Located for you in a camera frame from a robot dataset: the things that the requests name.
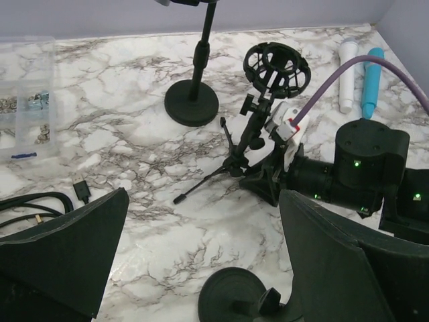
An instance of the transparent plastic container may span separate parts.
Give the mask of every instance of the transparent plastic container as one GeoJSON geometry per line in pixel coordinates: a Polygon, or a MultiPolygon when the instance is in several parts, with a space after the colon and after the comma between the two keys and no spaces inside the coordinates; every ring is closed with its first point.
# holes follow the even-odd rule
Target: transparent plastic container
{"type": "Polygon", "coordinates": [[[58,151],[54,59],[54,38],[0,38],[0,160],[58,151]],[[40,107],[38,94],[46,91],[49,99],[40,107]]]}

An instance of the wall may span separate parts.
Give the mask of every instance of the wall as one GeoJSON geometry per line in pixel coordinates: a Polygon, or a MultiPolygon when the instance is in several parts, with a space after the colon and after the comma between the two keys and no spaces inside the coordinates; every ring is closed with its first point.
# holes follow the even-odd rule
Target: wall
{"type": "Polygon", "coordinates": [[[429,95],[429,1],[396,0],[377,28],[422,90],[429,95]]]}
{"type": "MultiPolygon", "coordinates": [[[[393,0],[220,0],[216,30],[259,30],[376,22],[393,0]]],[[[0,36],[81,38],[202,29],[206,5],[153,0],[4,0],[0,36]]]]}

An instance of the marble surface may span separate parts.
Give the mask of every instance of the marble surface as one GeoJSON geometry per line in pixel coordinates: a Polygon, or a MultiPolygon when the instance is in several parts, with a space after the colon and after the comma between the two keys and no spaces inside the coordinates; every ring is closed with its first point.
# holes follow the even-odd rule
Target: marble surface
{"type": "MultiPolygon", "coordinates": [[[[386,58],[403,68],[369,25],[213,34],[204,81],[217,92],[219,117],[227,118],[233,139],[238,141],[246,124],[246,118],[237,115],[252,91],[242,71],[250,47],[282,42],[308,60],[312,82],[303,95],[289,101],[300,108],[339,66],[337,49],[350,36],[358,39],[361,54],[381,46],[386,58]]],[[[191,77],[198,38],[187,34],[59,42],[55,94],[60,154],[0,166],[1,198],[52,190],[74,196],[70,177],[76,171],[84,174],[94,199],[120,186],[129,193],[128,218],[97,321],[198,321],[202,284],[227,266],[255,272],[285,301],[290,294],[292,268],[278,209],[239,190],[237,181],[226,175],[181,205],[172,204],[174,197],[217,168],[227,153],[219,118],[192,129],[174,123],[163,107],[168,87],[191,77]]],[[[359,101],[363,67],[356,70],[359,101]]],[[[339,113],[336,83],[310,116],[306,153],[332,162],[336,130],[361,112],[356,104],[350,115],[339,113]]],[[[409,90],[387,71],[373,119],[410,133],[407,166],[429,166],[428,118],[409,90]]],[[[251,153],[251,161],[259,160],[268,148],[251,153]]],[[[351,211],[326,207],[377,227],[376,215],[361,221],[351,211]]],[[[1,220],[15,215],[2,214],[1,220]]],[[[0,234],[33,224],[17,223],[0,234]]]]}

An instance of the black circular base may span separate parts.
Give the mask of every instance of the black circular base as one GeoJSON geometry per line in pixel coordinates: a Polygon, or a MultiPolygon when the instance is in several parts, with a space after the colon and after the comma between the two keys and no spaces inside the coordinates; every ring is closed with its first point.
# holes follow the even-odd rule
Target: black circular base
{"type": "Polygon", "coordinates": [[[217,115],[219,100],[208,85],[201,83],[196,101],[189,100],[191,80],[181,80],[171,86],[164,104],[168,115],[176,122],[192,127],[209,124],[217,115]]]}
{"type": "Polygon", "coordinates": [[[214,273],[198,298],[200,322],[253,322],[259,316],[258,301],[266,291],[248,270],[225,268],[214,273]]]}

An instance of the blue pen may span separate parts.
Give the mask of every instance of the blue pen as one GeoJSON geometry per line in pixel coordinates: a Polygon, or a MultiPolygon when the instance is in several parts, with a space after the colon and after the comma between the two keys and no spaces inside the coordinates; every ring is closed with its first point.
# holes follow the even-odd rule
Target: blue pen
{"type": "MultiPolygon", "coordinates": [[[[384,58],[384,51],[381,48],[373,48],[368,55],[384,58]]],[[[361,101],[362,116],[364,119],[371,119],[374,109],[377,107],[381,66],[373,62],[366,62],[364,66],[365,82],[361,101]]]]}

